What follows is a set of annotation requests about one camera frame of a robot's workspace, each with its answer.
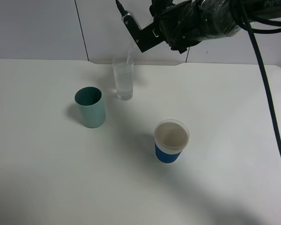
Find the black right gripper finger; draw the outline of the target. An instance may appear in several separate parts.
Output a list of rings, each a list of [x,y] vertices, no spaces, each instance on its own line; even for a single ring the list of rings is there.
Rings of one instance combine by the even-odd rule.
[[[173,44],[170,49],[172,51],[178,51],[180,54],[184,53],[187,51],[187,49],[190,47],[191,45],[185,44],[185,43],[175,43]]]

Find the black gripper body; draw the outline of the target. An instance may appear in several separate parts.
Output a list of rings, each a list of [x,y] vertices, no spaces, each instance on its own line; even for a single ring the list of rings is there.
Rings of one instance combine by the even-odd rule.
[[[153,0],[149,7],[153,21],[158,21],[164,42],[170,47],[175,43],[191,46],[206,37],[201,0],[187,0],[174,4],[172,0]]]

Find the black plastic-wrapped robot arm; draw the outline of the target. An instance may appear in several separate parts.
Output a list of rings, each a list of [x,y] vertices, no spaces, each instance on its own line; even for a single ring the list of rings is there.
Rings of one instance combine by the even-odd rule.
[[[187,0],[174,4],[171,0],[153,0],[149,11],[171,50],[184,53],[203,40],[234,36],[244,29],[241,7],[237,0]],[[275,26],[273,30],[254,29],[257,34],[281,32],[281,0],[243,0],[250,22]]]

